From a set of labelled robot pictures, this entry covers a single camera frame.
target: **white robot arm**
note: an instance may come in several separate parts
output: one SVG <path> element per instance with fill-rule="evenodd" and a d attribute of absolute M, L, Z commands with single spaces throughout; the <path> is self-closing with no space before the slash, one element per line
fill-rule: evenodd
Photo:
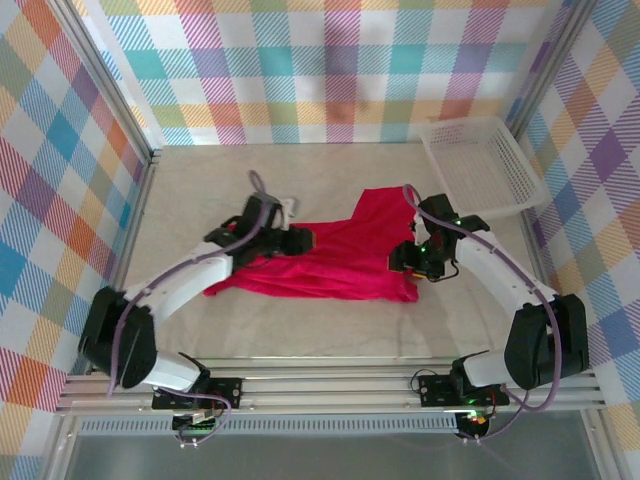
<path fill-rule="evenodd" d="M 201 392 L 198 384 L 207 382 L 208 372 L 183 353 L 157 349 L 155 331 L 190 299 L 257 256 L 293 256 L 310 250 L 312 232 L 289 225 L 295 209 L 294 199 L 279 200 L 256 192 L 249 197 L 242 215 L 210 232 L 203 242 L 160 275 L 124 292 L 110 287 L 100 290 L 93 299 L 81 336 L 80 353 L 105 373 L 115 368 L 117 383 L 124 388 L 145 383 L 180 392 Z M 266 220 L 256 228 L 262 218 Z M 125 323 L 116 341 L 121 317 L 126 317 Z M 114 350 L 117 367 L 112 365 Z"/>
<path fill-rule="evenodd" d="M 561 296 L 539 282 L 505 252 L 482 219 L 460 218 L 446 195 L 427 198 L 419 209 L 441 224 L 417 214 L 412 224 L 415 241 L 404 242 L 394 249 L 389 258 L 390 269 L 408 270 L 415 276 L 440 281 L 450 278 L 444 276 L 446 263 L 451 262 L 455 268 L 459 264 L 484 284 L 513 319 L 504 349 L 469 355 L 453 363 L 450 383 L 455 385 L 459 398 L 509 382 L 525 390 L 551 382 L 555 349 L 549 332 L 549 314 L 541 297 L 553 309 L 560 328 L 561 376 L 588 368 L 586 317 L 578 297 Z M 445 227 L 446 224 L 473 233 L 466 236 Z M 500 258 L 498 251 L 511 265 Z"/>

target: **red cloth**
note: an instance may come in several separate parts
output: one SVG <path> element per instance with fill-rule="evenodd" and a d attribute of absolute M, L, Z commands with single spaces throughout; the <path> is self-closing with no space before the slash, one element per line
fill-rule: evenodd
<path fill-rule="evenodd" d="M 409 277 L 387 268 L 393 248 L 413 238 L 412 217 L 402 188 L 365 190 L 349 220 L 296 224 L 315 233 L 315 247 L 308 253 L 278 256 L 263 266 L 265 259 L 259 258 L 255 268 L 238 270 L 204 294 L 239 287 L 275 297 L 417 302 L 418 290 Z"/>

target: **glass panel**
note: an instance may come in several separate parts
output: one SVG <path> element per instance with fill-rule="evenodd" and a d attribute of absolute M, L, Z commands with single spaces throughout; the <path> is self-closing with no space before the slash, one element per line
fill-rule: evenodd
<path fill-rule="evenodd" d="M 508 419 L 502 415 L 498 420 Z M 580 413 L 523 415 L 481 446 L 453 435 L 225 435 L 197 450 L 171 437 L 79 437 L 67 480 L 599 478 Z"/>

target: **plaid wall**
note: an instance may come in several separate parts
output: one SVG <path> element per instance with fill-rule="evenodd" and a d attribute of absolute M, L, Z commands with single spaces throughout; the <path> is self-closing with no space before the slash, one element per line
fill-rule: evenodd
<path fill-rule="evenodd" d="M 0 479 L 31 479 L 143 161 L 45 0 L 0 12 Z"/>
<path fill-rule="evenodd" d="M 134 113 L 169 145 L 403 142 L 427 119 L 500 114 L 551 8 L 547 0 L 101 0 L 89 18 L 82 2 Z"/>
<path fill-rule="evenodd" d="M 531 212 L 546 267 L 587 305 L 591 362 L 640 478 L 640 1 L 598 3 L 527 133 L 553 197 Z"/>
<path fill-rule="evenodd" d="M 556 51 L 556 43 L 560 39 L 565 22 L 570 18 L 573 7 L 577 4 L 578 0 L 563 0 L 556 17 L 553 20 L 553 24 L 551 25 L 551 28 L 549 28 L 549 31 L 540 46 L 540 50 L 538 50 L 538 54 L 529 68 L 529 73 L 525 77 L 524 82 L 522 82 L 518 96 L 513 102 L 511 110 L 509 110 L 509 114 L 505 120 L 507 126 L 510 127 L 512 125 L 513 120 L 520 113 L 522 102 L 531 93 L 533 87 L 539 81 L 544 65 L 553 57 L 553 54 Z"/>

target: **white laundry basket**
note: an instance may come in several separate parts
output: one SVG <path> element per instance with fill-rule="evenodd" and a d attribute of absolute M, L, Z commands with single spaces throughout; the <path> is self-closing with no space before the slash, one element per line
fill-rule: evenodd
<path fill-rule="evenodd" d="M 497 117 L 431 123 L 421 136 L 451 204 L 461 216 L 506 217 L 547 198 L 547 189 Z"/>

